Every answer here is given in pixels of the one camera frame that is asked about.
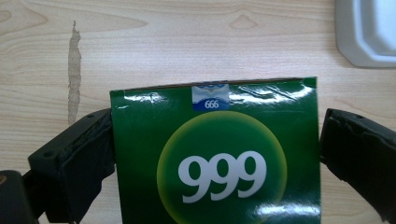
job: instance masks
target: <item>box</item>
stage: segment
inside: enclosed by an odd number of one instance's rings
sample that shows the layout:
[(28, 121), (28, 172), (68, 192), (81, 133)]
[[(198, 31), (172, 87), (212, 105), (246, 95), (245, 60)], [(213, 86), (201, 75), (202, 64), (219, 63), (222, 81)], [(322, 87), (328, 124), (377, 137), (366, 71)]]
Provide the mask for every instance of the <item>box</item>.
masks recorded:
[(110, 96), (124, 224), (320, 223), (314, 77)]

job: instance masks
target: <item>blue label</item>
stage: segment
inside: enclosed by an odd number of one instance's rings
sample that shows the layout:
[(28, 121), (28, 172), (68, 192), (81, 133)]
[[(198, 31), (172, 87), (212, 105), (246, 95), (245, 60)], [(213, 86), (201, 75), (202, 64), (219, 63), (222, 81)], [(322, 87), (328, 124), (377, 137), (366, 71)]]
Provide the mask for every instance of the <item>blue label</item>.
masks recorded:
[(191, 90), (194, 110), (216, 111), (230, 108), (228, 84), (193, 86)]

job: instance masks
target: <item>printed logo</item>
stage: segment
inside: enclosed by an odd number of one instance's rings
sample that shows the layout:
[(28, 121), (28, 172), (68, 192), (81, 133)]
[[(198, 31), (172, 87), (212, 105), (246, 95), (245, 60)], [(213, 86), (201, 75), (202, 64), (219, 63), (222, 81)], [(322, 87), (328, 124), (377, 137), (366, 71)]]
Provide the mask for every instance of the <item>printed logo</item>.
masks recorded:
[(198, 111), (227, 110), (230, 108), (229, 85), (193, 86), (192, 108)]
[(262, 223), (267, 215), (257, 207), (278, 204), (286, 181), (274, 134), (233, 111), (205, 113), (180, 126), (157, 168), (163, 206), (177, 223)]

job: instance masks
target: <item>white 999 numbers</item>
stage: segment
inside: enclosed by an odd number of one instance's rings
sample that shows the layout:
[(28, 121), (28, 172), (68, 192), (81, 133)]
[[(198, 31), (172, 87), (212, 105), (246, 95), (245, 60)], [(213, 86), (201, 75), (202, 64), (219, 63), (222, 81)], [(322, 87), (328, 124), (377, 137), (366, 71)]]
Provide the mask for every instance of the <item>white 999 numbers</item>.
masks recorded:
[[(256, 164), (256, 169), (252, 174), (248, 174), (245, 168), (245, 163), (248, 158), (252, 158)], [(228, 164), (228, 172), (225, 176), (219, 175), (218, 164), (221, 160), (226, 161)], [(190, 166), (194, 162), (198, 163), (201, 170), (200, 175), (195, 179), (190, 175)], [(254, 181), (250, 189), (238, 190), (239, 198), (247, 198), (262, 187), (266, 173), (267, 165), (265, 159), (261, 154), (255, 151), (246, 151), (237, 159), (227, 153), (215, 155), (210, 161), (199, 156), (191, 156), (182, 161), (178, 166), (178, 176), (180, 180), (188, 186), (198, 187), (194, 195), (183, 195), (183, 203), (196, 203), (201, 200), (209, 190), (211, 181), (227, 185), (224, 191), (220, 193), (210, 193), (210, 199), (212, 201), (223, 200), (230, 196), (236, 189), (239, 179)]]

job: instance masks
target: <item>light wood surface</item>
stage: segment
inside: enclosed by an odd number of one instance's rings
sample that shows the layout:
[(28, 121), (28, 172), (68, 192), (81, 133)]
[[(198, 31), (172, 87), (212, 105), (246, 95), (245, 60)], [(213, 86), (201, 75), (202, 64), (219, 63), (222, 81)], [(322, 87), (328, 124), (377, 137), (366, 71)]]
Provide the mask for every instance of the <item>light wood surface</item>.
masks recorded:
[[(318, 77), (320, 127), (333, 107), (396, 130), (396, 70), (357, 68), (337, 51), (333, 0), (0, 0), (0, 170), (24, 174), (26, 158), (68, 127), (74, 21), (77, 119), (110, 107), (115, 89)], [(324, 165), (321, 179), (322, 223), (382, 223)], [(121, 223), (116, 175), (83, 223)]]

